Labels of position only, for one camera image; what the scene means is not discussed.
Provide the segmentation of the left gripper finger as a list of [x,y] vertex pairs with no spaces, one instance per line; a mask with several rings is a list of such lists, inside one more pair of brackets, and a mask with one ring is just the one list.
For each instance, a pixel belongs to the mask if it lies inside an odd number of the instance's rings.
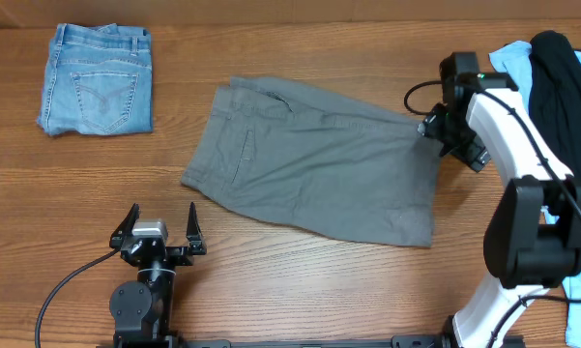
[[189,205],[189,218],[186,229],[186,238],[192,255],[206,255],[207,246],[199,226],[197,211],[193,202]]
[[126,217],[122,220],[122,222],[118,225],[115,231],[111,234],[109,239],[109,247],[110,248],[121,248],[123,242],[127,237],[132,235],[132,229],[139,219],[140,215],[140,208],[137,203],[134,203],[129,212],[127,213]]

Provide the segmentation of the grey shorts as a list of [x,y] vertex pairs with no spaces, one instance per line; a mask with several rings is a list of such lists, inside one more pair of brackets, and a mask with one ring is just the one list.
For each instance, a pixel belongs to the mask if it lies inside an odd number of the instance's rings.
[[418,126],[303,83],[235,76],[216,90],[181,181],[249,218],[430,247],[441,146]]

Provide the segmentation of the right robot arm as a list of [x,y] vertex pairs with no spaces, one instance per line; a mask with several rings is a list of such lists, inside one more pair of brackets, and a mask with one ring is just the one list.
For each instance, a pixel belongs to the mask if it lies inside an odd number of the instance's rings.
[[408,347],[521,347],[508,330],[528,306],[581,273],[581,180],[551,152],[506,73],[481,72],[473,52],[440,64],[442,102],[421,135],[475,171],[488,160],[505,188],[483,239],[487,274],[472,299],[433,336],[399,336]]

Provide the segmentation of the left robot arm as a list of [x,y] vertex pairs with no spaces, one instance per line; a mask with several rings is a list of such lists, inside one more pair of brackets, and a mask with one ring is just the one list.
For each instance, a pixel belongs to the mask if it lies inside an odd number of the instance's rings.
[[114,319],[115,347],[183,347],[184,340],[170,329],[174,278],[178,267],[193,264],[207,253],[196,208],[189,206],[187,243],[170,246],[161,219],[141,219],[134,204],[112,233],[109,246],[137,269],[137,279],[119,285],[109,300]]

